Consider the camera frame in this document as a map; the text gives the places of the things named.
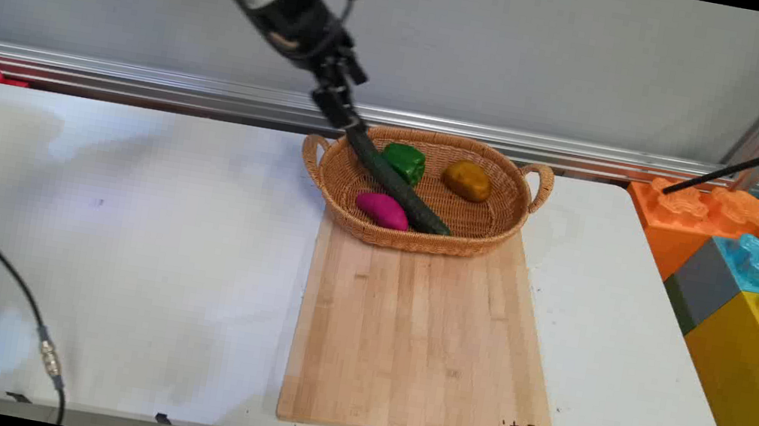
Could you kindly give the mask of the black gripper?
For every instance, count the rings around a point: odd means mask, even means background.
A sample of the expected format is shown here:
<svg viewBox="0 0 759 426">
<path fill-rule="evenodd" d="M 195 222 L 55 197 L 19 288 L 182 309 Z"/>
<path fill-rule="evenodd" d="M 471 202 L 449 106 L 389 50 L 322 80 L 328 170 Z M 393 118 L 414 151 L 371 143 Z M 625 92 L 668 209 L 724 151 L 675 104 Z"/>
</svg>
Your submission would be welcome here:
<svg viewBox="0 0 759 426">
<path fill-rule="evenodd" d="M 323 75 L 329 69 L 328 80 L 339 86 L 320 85 L 311 99 L 332 128 L 345 132 L 364 131 L 366 125 L 346 87 L 369 81 L 346 30 L 355 1 L 345 0 L 338 15 L 325 0 L 275 0 L 247 10 L 249 21 L 281 57 L 312 73 Z"/>
</svg>

